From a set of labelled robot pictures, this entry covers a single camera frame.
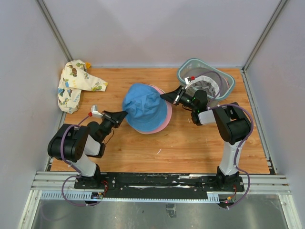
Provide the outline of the pink bucket hat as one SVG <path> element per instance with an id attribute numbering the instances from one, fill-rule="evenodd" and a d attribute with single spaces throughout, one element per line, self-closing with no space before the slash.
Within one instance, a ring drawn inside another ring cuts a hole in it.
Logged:
<path id="1" fill-rule="evenodd" d="M 140 132 L 156 133 L 163 130 L 172 115 L 171 105 L 160 95 L 164 93 L 156 86 L 137 83 L 130 99 L 130 125 Z"/>

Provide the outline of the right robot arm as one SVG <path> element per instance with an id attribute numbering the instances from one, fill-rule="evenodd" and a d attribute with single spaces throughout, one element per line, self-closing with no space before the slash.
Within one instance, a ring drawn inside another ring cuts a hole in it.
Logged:
<path id="1" fill-rule="evenodd" d="M 204 189 L 219 191 L 244 191 L 240 177 L 239 159 L 246 139 L 252 133 L 254 124 L 251 116 L 237 103 L 208 106 L 206 91 L 197 90 L 193 96 L 187 94 L 183 86 L 164 93 L 160 97 L 173 104 L 183 105 L 191 111 L 192 122 L 198 126 L 215 123 L 224 142 L 224 151 L 215 176 L 201 177 Z"/>

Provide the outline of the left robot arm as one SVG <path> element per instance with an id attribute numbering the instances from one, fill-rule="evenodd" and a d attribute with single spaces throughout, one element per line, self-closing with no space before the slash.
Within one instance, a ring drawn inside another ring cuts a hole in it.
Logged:
<path id="1" fill-rule="evenodd" d="M 48 144 L 50 157 L 61 160 L 77 171 L 76 189 L 107 188 L 107 178 L 101 174 L 99 165 L 89 158 L 101 158 L 105 138 L 118 128 L 128 113 L 99 112 L 93 106 L 88 115 L 77 125 L 63 124 Z"/>

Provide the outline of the grey hat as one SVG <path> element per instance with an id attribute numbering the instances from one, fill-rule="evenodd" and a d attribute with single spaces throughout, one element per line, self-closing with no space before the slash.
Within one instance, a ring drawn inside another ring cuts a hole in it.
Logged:
<path id="1" fill-rule="evenodd" d="M 228 82 L 218 75 L 212 74 L 209 76 L 200 75 L 195 78 L 193 85 L 188 88 L 189 90 L 204 90 L 208 96 L 219 98 L 224 96 L 227 90 L 229 89 Z"/>

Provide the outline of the blue hat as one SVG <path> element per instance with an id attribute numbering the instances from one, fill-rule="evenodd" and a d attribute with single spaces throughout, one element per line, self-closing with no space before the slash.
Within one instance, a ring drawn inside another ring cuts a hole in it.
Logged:
<path id="1" fill-rule="evenodd" d="M 126 122 L 134 129 L 150 132 L 161 126 L 167 116 L 167 104 L 152 86 L 133 84 L 122 102 Z"/>

